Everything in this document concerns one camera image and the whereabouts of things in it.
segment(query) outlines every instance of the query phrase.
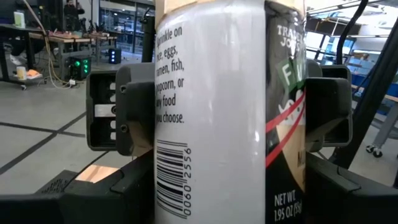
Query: wheel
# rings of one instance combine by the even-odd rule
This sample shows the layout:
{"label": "wheel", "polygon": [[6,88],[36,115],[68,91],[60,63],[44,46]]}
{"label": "wheel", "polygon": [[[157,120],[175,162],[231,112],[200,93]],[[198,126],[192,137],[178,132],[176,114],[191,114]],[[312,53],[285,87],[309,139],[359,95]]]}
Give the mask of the wheel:
{"label": "wheel", "polygon": [[383,156],[383,153],[380,150],[376,150],[373,152],[373,156],[376,158],[380,158]]}
{"label": "wheel", "polygon": [[372,153],[374,151],[374,146],[366,146],[366,152]]}

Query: electronic device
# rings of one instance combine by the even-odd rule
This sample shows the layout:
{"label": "electronic device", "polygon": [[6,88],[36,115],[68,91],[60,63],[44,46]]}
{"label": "electronic device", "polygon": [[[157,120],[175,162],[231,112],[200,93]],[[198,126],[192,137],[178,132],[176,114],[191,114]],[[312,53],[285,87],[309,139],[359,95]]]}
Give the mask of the electronic device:
{"label": "electronic device", "polygon": [[119,64],[122,62],[122,50],[121,49],[109,49],[109,63]]}
{"label": "electronic device", "polygon": [[91,73],[91,57],[72,57],[70,59],[70,78],[84,80]]}

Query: desk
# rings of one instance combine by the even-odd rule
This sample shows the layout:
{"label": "desk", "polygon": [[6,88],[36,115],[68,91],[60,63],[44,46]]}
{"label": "desk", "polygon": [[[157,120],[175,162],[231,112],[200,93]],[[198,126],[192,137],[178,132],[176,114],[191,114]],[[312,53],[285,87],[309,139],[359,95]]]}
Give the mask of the desk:
{"label": "desk", "polygon": [[[38,34],[38,33],[29,33],[29,37],[33,38],[33,39],[40,39],[40,40],[44,39],[43,35]],[[60,64],[62,80],[65,80],[65,59],[66,58],[76,57],[76,56],[91,56],[91,41],[92,41],[92,39],[90,39],[90,38],[66,39],[66,38],[61,38],[61,37],[49,36],[49,41],[56,43],[58,45],[58,48],[59,48],[58,61]],[[79,49],[79,44],[88,43],[88,50],[78,50],[76,52],[64,52],[65,44],[73,44],[73,43],[78,44],[78,49]]]}
{"label": "desk", "polygon": [[1,63],[1,71],[2,78],[0,78],[0,82],[8,82],[21,85],[22,89],[25,90],[26,86],[24,82],[11,80],[9,78],[8,68],[7,68],[7,60],[6,53],[4,51],[4,39],[10,36],[21,36],[25,39],[25,51],[27,55],[27,66],[28,69],[33,69],[34,66],[34,54],[32,53],[32,44],[29,39],[29,33],[39,33],[40,29],[36,28],[18,28],[12,24],[0,24],[0,63]]}
{"label": "desk", "polygon": [[[95,60],[96,60],[97,65],[100,62],[102,50],[108,50],[108,49],[112,49],[112,48],[116,47],[117,37],[102,37],[102,36],[91,35],[91,34],[85,34],[84,37],[95,39]],[[104,41],[108,41],[108,43],[106,45],[101,45],[102,42],[104,42]]]}
{"label": "desk", "polygon": [[394,128],[394,125],[398,119],[398,98],[390,95],[384,96],[388,100],[394,101],[394,106],[388,112],[386,119],[384,120],[380,131],[378,132],[376,138],[374,139],[371,146],[367,146],[366,150],[369,153],[373,152],[374,157],[379,158],[382,156],[381,147],[387,141],[387,138],[390,135],[390,132]]}

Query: person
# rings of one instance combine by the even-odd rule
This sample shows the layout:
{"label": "person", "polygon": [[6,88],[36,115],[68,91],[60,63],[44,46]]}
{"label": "person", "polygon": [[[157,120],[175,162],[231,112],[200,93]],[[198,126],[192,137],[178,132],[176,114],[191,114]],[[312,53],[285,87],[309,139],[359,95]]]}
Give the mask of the person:
{"label": "person", "polygon": [[67,4],[63,8],[63,13],[67,20],[67,31],[81,30],[79,15],[84,14],[85,10],[81,7],[80,3],[77,3],[75,7],[73,0],[67,0]]}
{"label": "person", "polygon": [[[30,5],[37,4],[35,0],[30,0],[30,1],[28,1],[28,3]],[[22,11],[25,14],[25,22],[28,27],[39,27],[34,16],[32,15],[32,13],[29,10],[27,10],[27,7],[23,1],[16,0],[16,6],[17,6],[17,8],[16,8],[17,10]],[[44,48],[44,45],[45,45],[43,40],[30,39],[30,42],[32,44],[32,50],[35,54],[42,51]],[[13,38],[11,38],[10,43],[12,45],[10,61],[14,65],[20,66],[20,65],[22,65],[21,53],[23,53],[23,51],[26,50],[25,49],[25,47],[26,47],[25,40],[23,39],[23,37],[14,36]]]}

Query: gray floor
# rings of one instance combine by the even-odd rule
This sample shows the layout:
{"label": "gray floor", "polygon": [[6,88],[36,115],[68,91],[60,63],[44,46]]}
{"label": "gray floor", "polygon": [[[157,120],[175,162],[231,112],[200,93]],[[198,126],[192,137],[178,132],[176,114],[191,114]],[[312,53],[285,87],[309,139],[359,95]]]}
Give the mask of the gray floor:
{"label": "gray floor", "polygon": [[[127,57],[129,59],[123,60],[123,64],[139,62],[134,55]],[[93,64],[93,70],[118,69],[122,65],[110,65],[103,59],[99,65]],[[15,66],[10,64],[9,72],[14,69]],[[101,154],[88,148],[84,136],[53,133],[84,113],[85,85],[58,90],[50,83],[37,84],[28,83],[27,90],[21,91],[18,85],[0,82],[0,194],[34,193],[62,170],[78,172]],[[85,117],[65,131],[85,134]],[[398,141],[387,140],[382,149],[384,156],[376,159],[365,151],[365,147],[373,142],[377,132],[378,129],[369,128],[350,170],[391,186],[398,169]],[[324,148],[321,152],[330,157],[333,149]],[[96,164],[122,167],[130,160],[130,157],[112,152]]]}

